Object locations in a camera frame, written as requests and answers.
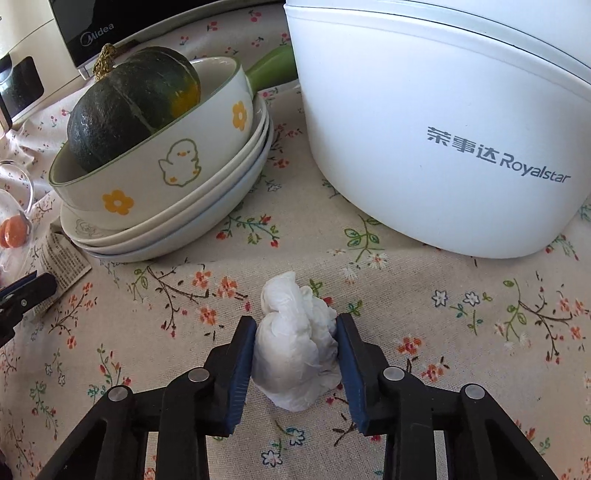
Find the yellow flower print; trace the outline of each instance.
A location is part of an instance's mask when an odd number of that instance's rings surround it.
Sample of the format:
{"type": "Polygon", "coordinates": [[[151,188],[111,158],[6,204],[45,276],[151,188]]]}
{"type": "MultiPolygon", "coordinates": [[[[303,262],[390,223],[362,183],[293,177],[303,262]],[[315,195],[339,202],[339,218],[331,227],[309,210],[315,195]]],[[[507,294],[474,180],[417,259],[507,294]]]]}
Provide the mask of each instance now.
{"type": "Polygon", "coordinates": [[[111,194],[105,193],[103,202],[105,202],[105,209],[120,215],[127,215],[129,209],[134,206],[133,198],[126,197],[121,190],[113,190],[111,194]]]}
{"type": "Polygon", "coordinates": [[[232,112],[234,113],[234,127],[239,128],[242,132],[246,126],[246,108],[244,108],[244,103],[242,101],[236,103],[232,107],[232,112]]]}

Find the orange fruit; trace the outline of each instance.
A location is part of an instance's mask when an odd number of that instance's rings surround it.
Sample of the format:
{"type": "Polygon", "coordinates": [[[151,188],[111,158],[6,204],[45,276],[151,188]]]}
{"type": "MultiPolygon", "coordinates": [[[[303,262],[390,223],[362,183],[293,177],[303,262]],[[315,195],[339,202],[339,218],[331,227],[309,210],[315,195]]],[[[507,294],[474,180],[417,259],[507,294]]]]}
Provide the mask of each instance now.
{"type": "Polygon", "coordinates": [[[27,243],[28,230],[26,221],[20,215],[10,217],[6,223],[4,240],[11,248],[22,247],[27,243]]]}

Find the green pumpkin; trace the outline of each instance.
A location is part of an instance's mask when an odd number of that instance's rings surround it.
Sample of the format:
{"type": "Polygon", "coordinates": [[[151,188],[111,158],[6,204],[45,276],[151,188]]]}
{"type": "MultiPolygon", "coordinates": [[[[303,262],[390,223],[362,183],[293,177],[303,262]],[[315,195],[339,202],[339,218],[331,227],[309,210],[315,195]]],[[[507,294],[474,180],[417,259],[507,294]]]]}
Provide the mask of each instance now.
{"type": "Polygon", "coordinates": [[[199,103],[197,72],[179,52],[147,47],[131,55],[80,98],[67,134],[87,172],[127,152],[199,103]]]}

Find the bowl with green handle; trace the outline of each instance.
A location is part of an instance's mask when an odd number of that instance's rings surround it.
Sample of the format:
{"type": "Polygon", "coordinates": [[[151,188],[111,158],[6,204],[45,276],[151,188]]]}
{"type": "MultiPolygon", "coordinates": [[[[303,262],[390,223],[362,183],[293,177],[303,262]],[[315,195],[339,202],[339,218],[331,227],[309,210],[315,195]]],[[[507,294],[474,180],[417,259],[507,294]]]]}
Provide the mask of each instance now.
{"type": "Polygon", "coordinates": [[[246,72],[233,57],[204,57],[191,65],[201,101],[166,127],[91,172],[68,142],[59,151],[49,182],[81,219],[123,230],[184,198],[249,140],[254,95],[297,78],[291,46],[276,48],[246,72]]]}

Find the white appliance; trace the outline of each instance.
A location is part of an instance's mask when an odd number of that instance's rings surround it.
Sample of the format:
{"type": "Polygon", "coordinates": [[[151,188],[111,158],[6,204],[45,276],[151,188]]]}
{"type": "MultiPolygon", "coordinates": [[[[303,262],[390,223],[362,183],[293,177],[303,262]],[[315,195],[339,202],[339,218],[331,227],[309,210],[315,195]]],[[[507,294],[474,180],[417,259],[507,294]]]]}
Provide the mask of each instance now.
{"type": "Polygon", "coordinates": [[[0,137],[84,82],[48,0],[0,0],[0,137]]]}
{"type": "Polygon", "coordinates": [[[591,3],[287,0],[310,146],[385,225],[489,258],[591,192],[591,3]]]}

